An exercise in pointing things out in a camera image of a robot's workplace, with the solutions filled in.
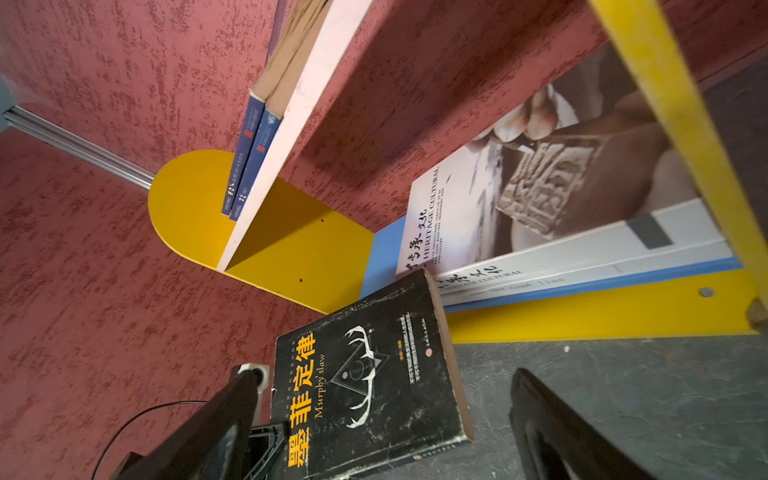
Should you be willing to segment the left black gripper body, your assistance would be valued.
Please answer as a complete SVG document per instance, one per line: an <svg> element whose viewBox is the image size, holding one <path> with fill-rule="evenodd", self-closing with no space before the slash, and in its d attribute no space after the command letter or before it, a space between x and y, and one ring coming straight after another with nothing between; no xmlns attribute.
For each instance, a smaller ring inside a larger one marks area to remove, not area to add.
<svg viewBox="0 0 768 480"><path fill-rule="evenodd" d="M285 422L254 426L248 436L243 461L243 480L264 480L287 443L288 426Z"/></svg>

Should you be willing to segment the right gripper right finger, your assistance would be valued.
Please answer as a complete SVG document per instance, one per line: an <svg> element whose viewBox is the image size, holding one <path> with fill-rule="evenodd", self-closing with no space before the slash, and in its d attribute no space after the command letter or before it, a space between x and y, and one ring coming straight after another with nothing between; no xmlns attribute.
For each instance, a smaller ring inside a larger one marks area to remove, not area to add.
<svg viewBox="0 0 768 480"><path fill-rule="evenodd" d="M510 422L528 479L650 479L532 372L511 385Z"/></svg>

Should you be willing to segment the black book with gold letters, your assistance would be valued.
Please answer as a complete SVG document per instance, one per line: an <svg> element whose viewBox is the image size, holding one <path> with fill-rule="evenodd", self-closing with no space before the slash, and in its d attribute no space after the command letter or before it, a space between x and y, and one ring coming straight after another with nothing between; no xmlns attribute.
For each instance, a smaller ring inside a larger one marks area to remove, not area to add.
<svg viewBox="0 0 768 480"><path fill-rule="evenodd" d="M275 345L274 479L357 479L474 436L438 286L419 269Z"/></svg>

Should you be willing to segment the white book with brown blocks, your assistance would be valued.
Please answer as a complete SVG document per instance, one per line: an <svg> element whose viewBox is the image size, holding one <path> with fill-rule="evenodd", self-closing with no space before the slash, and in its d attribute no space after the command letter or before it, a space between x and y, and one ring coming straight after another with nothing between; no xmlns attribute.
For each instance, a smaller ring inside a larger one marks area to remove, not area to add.
<svg viewBox="0 0 768 480"><path fill-rule="evenodd" d="M707 206L695 199L447 272L436 282L448 306L733 257Z"/></svg>

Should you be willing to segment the heritage culture photo book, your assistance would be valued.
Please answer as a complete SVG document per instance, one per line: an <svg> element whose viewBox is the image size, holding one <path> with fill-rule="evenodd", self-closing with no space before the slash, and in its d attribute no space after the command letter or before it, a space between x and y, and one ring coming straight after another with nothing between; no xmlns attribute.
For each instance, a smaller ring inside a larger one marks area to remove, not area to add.
<svg viewBox="0 0 768 480"><path fill-rule="evenodd" d="M699 196L606 44L412 182L396 272L441 276Z"/></svg>

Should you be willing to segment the dark blue booklet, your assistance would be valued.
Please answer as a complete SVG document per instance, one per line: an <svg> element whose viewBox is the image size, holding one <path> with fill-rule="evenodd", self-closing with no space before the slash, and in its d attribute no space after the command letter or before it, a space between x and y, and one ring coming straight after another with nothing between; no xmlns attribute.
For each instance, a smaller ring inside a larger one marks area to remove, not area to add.
<svg viewBox="0 0 768 480"><path fill-rule="evenodd" d="M269 62L276 49L279 38L281 36L282 27L284 23L285 11L287 8L287 2L280 0L277 2L275 16L273 19L272 32L270 35L270 41L267 50L267 60ZM229 216L232 212L238 187L245 170L247 159L252 147L254 136L256 133L257 124L263 113L265 107L265 100L263 96L253 92L253 88L249 89L249 97L245 110L245 116L240 128L239 138L236 144L233 163L230 169L229 179L227 183L225 198L222 206L221 213Z"/></svg>
<svg viewBox="0 0 768 480"><path fill-rule="evenodd" d="M263 96L265 107L232 212L227 216L232 221L238 220L243 211L331 5L330 1L298 1L295 4L272 57L251 87L254 93Z"/></svg>

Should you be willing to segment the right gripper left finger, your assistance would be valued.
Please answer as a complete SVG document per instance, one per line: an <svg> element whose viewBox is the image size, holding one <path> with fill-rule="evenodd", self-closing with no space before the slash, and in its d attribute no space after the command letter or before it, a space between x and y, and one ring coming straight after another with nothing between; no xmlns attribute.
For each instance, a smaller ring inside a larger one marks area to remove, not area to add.
<svg viewBox="0 0 768 480"><path fill-rule="evenodd" d="M116 479L242 479L257 397L247 374L231 380Z"/></svg>

